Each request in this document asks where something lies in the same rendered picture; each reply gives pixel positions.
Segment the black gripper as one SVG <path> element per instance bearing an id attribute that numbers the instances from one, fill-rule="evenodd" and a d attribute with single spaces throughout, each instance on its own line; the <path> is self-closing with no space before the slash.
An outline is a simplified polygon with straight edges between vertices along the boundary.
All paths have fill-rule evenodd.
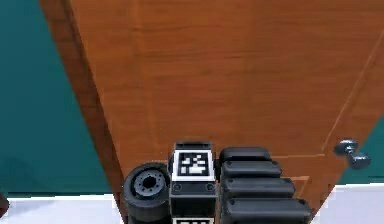
<path id="1" fill-rule="evenodd" d="M 167 166 L 148 162 L 134 168 L 122 186 L 128 224 L 171 224 Z"/>

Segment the brown wooden room door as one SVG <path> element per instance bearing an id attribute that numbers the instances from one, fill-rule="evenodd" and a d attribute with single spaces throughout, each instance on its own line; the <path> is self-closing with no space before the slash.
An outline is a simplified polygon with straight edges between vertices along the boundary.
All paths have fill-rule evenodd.
<path id="1" fill-rule="evenodd" d="M 38 1 L 125 224 L 125 178 L 177 142 L 266 149 L 312 219 L 376 163 L 384 0 Z M 367 168 L 334 153 L 347 138 Z"/>

